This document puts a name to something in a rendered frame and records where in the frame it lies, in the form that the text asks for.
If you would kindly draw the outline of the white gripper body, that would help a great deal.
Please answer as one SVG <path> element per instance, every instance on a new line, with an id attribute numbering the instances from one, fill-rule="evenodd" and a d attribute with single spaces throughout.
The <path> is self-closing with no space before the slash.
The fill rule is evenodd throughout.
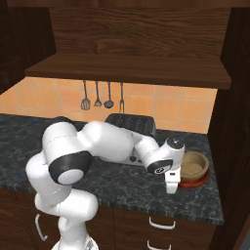
<path id="1" fill-rule="evenodd" d="M 166 180 L 165 185 L 166 185 L 166 192 L 168 194 L 175 194 L 178 189 L 179 182 L 176 180 L 174 181 Z"/>

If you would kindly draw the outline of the tan wooden bowl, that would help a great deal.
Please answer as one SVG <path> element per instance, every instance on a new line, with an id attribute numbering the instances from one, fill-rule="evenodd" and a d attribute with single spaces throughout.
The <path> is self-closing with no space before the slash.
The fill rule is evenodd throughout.
<path id="1" fill-rule="evenodd" d="M 186 181 L 195 181 L 203 177 L 209 169 L 209 160 L 198 151 L 185 153 L 181 165 L 181 178 Z"/>

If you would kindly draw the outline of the dark wood cabinet door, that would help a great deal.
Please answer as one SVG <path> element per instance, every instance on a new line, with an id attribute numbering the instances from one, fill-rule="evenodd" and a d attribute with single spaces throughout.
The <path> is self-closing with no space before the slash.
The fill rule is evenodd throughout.
<path id="1" fill-rule="evenodd" d="M 9 7 L 0 0 L 0 95 L 25 78 L 25 70 L 56 52 L 48 8 Z"/>
<path id="2" fill-rule="evenodd" d="M 209 250 L 233 250 L 250 216 L 250 7 L 230 11 L 221 61 L 231 83 L 217 92 L 208 139 L 225 222 Z"/>

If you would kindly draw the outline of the dark wood open cabinet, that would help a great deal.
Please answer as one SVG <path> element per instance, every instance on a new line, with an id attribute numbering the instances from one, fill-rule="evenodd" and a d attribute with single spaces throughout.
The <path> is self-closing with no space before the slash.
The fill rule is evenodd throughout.
<path id="1" fill-rule="evenodd" d="M 227 89 L 228 8 L 52 8 L 57 52 L 28 76 Z"/>

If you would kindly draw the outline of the dark wood drawer front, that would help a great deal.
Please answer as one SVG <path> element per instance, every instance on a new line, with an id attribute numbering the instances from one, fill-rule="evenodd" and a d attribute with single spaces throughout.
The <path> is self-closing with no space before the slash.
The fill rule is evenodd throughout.
<path id="1" fill-rule="evenodd" d="M 208 225 L 183 219 L 176 219 L 171 217 L 150 215 L 148 213 L 143 213 L 138 211 L 130 211 L 130 210 L 114 208 L 113 212 L 115 220 L 122 223 L 123 225 L 131 226 L 133 228 L 145 229 L 148 231 L 158 230 L 161 233 L 163 232 L 168 232 L 171 234 L 179 233 L 180 235 L 185 235 L 185 234 L 212 235 L 215 230 L 215 226 L 213 225 Z M 154 228 L 148 223 L 149 217 L 151 217 L 151 220 L 154 223 L 166 226 L 170 226 L 173 224 L 174 221 L 176 221 L 176 227 L 173 230 Z"/>
<path id="2" fill-rule="evenodd" d="M 180 235 L 158 230 L 118 228 L 115 230 L 117 250 L 148 250 L 149 240 L 154 246 L 166 247 L 172 245 L 172 250 L 208 250 L 212 235 Z"/>

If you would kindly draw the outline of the black and silver toaster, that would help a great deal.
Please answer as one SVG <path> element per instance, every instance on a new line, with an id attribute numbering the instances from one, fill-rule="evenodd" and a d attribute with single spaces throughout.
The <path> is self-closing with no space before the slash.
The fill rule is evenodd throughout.
<path id="1" fill-rule="evenodd" d="M 151 116 L 113 113 L 99 123 L 97 135 L 106 162 L 144 166 L 143 157 L 159 148 Z"/>

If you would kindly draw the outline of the grey meat fork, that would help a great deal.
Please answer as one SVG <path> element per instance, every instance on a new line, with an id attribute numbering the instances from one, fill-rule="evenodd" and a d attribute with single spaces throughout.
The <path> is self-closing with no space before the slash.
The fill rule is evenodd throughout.
<path id="1" fill-rule="evenodd" d="M 125 107 L 124 107 L 124 99 L 123 99 L 123 83 L 120 82 L 120 91 L 121 91 L 121 96 L 120 96 L 120 101 L 119 101 L 119 112 L 124 113 Z"/>

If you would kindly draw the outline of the grey ladle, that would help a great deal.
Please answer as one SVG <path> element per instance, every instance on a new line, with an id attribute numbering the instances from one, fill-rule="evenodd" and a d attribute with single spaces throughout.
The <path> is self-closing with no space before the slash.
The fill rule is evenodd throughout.
<path id="1" fill-rule="evenodd" d="M 108 89 L 108 100 L 104 102 L 104 107 L 105 108 L 112 108 L 113 101 L 111 100 L 110 83 L 107 83 L 107 89 Z"/>

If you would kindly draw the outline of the grey hanging whisk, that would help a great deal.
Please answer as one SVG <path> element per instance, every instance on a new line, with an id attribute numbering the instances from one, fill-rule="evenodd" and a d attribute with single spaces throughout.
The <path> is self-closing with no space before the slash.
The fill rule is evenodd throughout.
<path id="1" fill-rule="evenodd" d="M 99 95 L 99 83 L 98 83 L 98 81 L 96 81 L 96 95 L 97 95 L 97 98 L 96 98 L 94 106 L 101 107 L 102 102 L 100 100 L 100 95 Z"/>

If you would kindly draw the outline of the grey slotted spatula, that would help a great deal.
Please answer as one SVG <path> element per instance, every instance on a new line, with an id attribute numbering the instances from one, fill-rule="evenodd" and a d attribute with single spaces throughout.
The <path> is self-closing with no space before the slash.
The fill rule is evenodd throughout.
<path id="1" fill-rule="evenodd" d="M 81 101 L 81 109 L 82 110 L 89 110 L 90 107 L 91 107 L 91 102 L 88 98 L 88 95 L 87 95 L 87 85 L 86 85 L 86 81 L 83 81 L 83 85 L 84 85 L 84 94 L 85 94 L 85 97 L 84 99 Z"/>

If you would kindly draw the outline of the dark wood base cupboard door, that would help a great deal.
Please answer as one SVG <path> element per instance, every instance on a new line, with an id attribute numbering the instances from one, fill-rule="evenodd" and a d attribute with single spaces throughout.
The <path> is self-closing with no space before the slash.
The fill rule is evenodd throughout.
<path id="1" fill-rule="evenodd" d="M 37 214 L 43 234 L 48 235 L 46 241 L 37 232 L 34 222 Z M 35 208 L 33 193 L 0 189 L 0 250 L 51 250 L 60 239 L 58 220 Z M 100 206 L 86 226 L 100 250 L 116 250 L 111 208 Z"/>

